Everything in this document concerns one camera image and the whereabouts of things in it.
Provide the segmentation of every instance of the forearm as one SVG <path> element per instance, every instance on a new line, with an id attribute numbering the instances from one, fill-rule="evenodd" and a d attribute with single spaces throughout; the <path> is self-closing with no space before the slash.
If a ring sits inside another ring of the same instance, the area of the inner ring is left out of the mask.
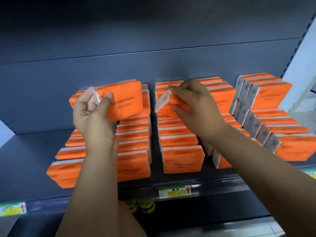
<path id="1" fill-rule="evenodd" d="M 209 142 L 231 163 L 288 236 L 314 230 L 315 179 L 228 125 Z"/>
<path id="2" fill-rule="evenodd" d="M 118 236 L 117 157 L 88 151 L 56 236 Z"/>

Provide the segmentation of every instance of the price label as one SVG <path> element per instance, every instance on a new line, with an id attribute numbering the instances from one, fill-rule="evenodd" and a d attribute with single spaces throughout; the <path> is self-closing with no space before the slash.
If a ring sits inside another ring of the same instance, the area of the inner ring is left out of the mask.
<path id="1" fill-rule="evenodd" d="M 191 195 L 190 185 L 177 185 L 158 188 L 160 199 Z"/>
<path id="2" fill-rule="evenodd" d="M 26 214 L 25 202 L 10 203 L 0 205 L 0 217 L 9 215 L 21 215 Z"/>
<path id="3" fill-rule="evenodd" d="M 316 169 L 307 169 L 307 170 L 302 170 L 304 173 L 308 174 L 310 177 L 313 177 L 316 179 Z"/>

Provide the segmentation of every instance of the left hand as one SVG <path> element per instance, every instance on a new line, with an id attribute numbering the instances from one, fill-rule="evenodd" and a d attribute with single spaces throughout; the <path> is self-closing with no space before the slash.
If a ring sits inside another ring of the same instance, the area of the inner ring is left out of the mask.
<path id="1" fill-rule="evenodd" d="M 112 99 L 113 93 L 109 92 L 96 105 L 93 87 L 90 87 L 79 96 L 75 103 L 73 122 L 82 134 L 89 152 L 99 152 L 107 149 L 113 151 L 114 146 L 117 146 L 112 124 L 106 117 Z"/>

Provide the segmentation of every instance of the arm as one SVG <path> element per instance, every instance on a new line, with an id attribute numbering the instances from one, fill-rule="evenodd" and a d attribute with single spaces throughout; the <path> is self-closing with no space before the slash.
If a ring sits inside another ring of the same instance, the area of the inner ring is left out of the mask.
<path id="1" fill-rule="evenodd" d="M 118 143 L 106 118 L 113 94 L 96 106 L 92 90 L 74 106 L 74 125 L 87 155 L 56 236 L 146 236 L 129 208 L 118 201 Z"/>
<path id="2" fill-rule="evenodd" d="M 226 124 L 198 80 L 169 88 L 189 104 L 188 112 L 175 108 L 179 118 L 228 160 L 287 236 L 313 236 L 316 180 Z"/>

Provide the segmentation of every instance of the hand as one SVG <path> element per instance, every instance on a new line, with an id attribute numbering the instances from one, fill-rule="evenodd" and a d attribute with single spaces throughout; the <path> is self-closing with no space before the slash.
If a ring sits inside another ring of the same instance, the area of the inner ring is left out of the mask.
<path id="1" fill-rule="evenodd" d="M 189 111 L 174 107 L 181 121 L 195 135 L 205 141 L 212 141 L 227 126 L 214 98 L 206 87 L 196 79 L 190 79 L 180 86 L 169 86 L 170 91 L 189 105 Z"/>
<path id="2" fill-rule="evenodd" d="M 113 151 L 115 149 L 114 146 L 117 146 L 112 125 L 106 117 L 112 99 L 113 93 L 109 92 L 96 105 L 93 87 L 90 87 L 79 96 L 75 103 L 73 122 L 82 134 L 87 151 L 89 152 Z"/>

